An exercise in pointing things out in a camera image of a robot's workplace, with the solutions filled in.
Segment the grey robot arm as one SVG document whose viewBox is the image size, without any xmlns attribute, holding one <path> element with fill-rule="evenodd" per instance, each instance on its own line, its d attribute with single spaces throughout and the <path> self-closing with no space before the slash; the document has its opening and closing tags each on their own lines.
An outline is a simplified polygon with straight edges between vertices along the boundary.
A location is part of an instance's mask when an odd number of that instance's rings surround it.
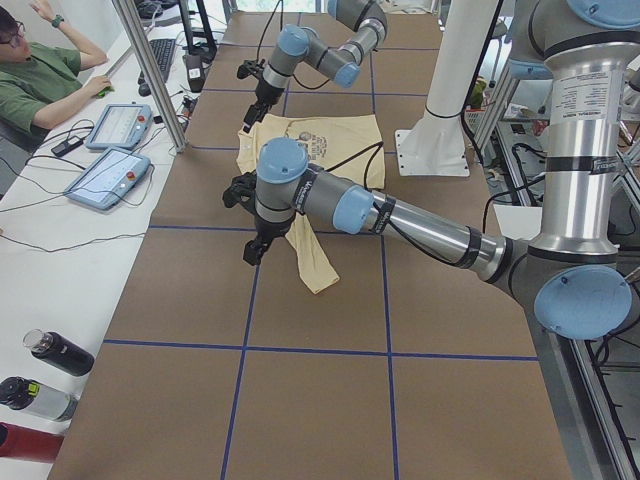
<svg viewBox="0 0 640 480">
<path fill-rule="evenodd" d="M 546 329 L 577 340 L 623 323 L 633 301 L 607 236 L 624 72 L 639 53 L 635 1 L 522 1 L 510 61 L 543 64 L 552 76 L 549 144 L 539 234 L 524 242 L 457 224 L 310 162 L 297 141 L 278 137 L 255 171 L 236 177 L 226 206 L 241 205 L 257 235 L 256 265 L 297 215 L 341 231 L 403 239 L 444 264 L 469 269 L 510 295 Z"/>
<path fill-rule="evenodd" d="M 286 24 L 268 59 L 246 60 L 238 67 L 238 78 L 252 75 L 258 80 L 256 102 L 243 119 L 244 132 L 262 121 L 278 103 L 298 64 L 304 62 L 340 87 L 349 88 L 359 76 L 366 55 L 386 39 L 386 15 L 375 1 L 329 1 L 327 11 L 354 32 L 341 46 L 329 47 L 309 27 Z"/>
</svg>

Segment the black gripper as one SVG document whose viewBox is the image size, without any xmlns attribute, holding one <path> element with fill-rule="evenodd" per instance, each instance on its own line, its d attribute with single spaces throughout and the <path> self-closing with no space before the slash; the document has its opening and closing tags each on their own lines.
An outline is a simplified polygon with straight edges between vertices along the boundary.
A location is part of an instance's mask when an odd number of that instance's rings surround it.
<svg viewBox="0 0 640 480">
<path fill-rule="evenodd" d="M 281 222 L 271 222 L 256 216 L 254 224 L 257 234 L 254 239 L 245 244 L 243 260 L 249 265 L 260 265 L 273 240 L 284 237 L 291 229 L 293 221 L 293 216 Z"/>
<path fill-rule="evenodd" d="M 256 103 L 249 106 L 243 119 L 242 131 L 249 133 L 256 123 L 261 122 L 269 112 L 270 106 L 279 102 L 283 92 L 284 88 L 260 79 L 255 89 Z"/>
</svg>

